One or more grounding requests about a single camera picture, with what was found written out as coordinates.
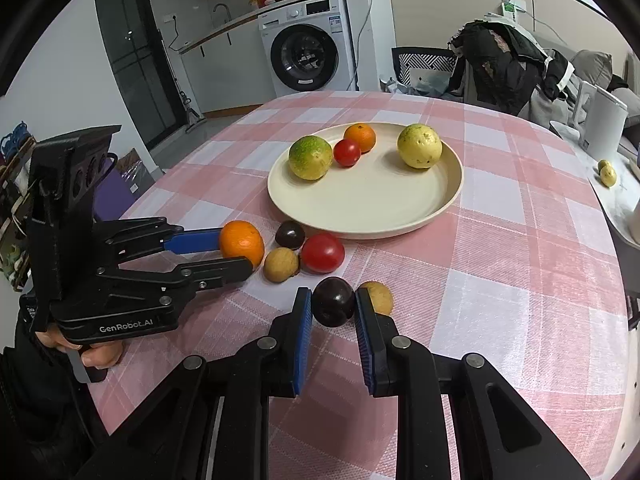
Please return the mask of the person's left hand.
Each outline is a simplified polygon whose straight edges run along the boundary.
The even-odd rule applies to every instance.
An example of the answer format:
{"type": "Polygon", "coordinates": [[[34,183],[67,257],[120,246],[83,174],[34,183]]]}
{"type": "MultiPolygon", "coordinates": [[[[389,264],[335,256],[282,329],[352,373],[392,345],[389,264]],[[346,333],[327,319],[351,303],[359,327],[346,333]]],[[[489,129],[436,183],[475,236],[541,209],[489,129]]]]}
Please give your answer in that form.
{"type": "MultiPolygon", "coordinates": [[[[58,326],[51,324],[45,332],[36,332],[38,340],[47,348],[61,352],[70,350],[79,351],[80,344],[72,344],[60,332],[58,326]]],[[[95,367],[98,370],[106,370],[115,366],[124,352],[124,343],[121,340],[99,342],[92,344],[88,350],[82,352],[81,361],[86,367],[95,367]]]]}

